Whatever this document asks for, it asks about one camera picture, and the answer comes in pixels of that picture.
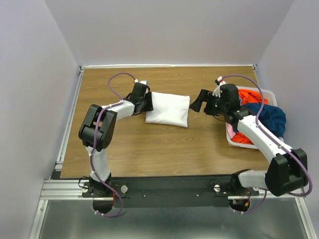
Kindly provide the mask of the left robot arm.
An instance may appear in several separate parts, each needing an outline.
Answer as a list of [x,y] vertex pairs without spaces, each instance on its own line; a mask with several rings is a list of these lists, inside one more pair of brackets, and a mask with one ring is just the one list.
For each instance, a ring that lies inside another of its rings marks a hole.
[[89,107],[78,133],[88,152],[91,167],[89,185],[83,186],[83,189],[100,197],[112,193],[107,148],[112,141],[116,122],[153,109],[148,82],[138,80],[135,80],[132,92],[119,102],[104,107],[96,104]]

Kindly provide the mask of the white t shirt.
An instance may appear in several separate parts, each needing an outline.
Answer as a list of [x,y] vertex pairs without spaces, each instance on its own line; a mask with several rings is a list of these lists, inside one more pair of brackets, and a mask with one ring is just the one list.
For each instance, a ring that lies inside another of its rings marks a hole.
[[146,123],[188,127],[190,96],[152,92],[153,110],[146,113]]

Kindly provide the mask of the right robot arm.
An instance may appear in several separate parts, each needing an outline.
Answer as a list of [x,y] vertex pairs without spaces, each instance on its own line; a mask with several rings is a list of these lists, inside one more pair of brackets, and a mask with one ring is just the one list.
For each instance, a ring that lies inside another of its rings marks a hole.
[[310,185],[307,154],[275,137],[257,120],[256,114],[242,106],[234,84],[220,85],[216,92],[202,89],[189,108],[199,112],[202,103],[206,103],[203,108],[206,115],[223,116],[229,125],[250,139],[269,163],[266,171],[247,169],[232,174],[229,189],[233,194],[241,195],[254,187],[282,196]]

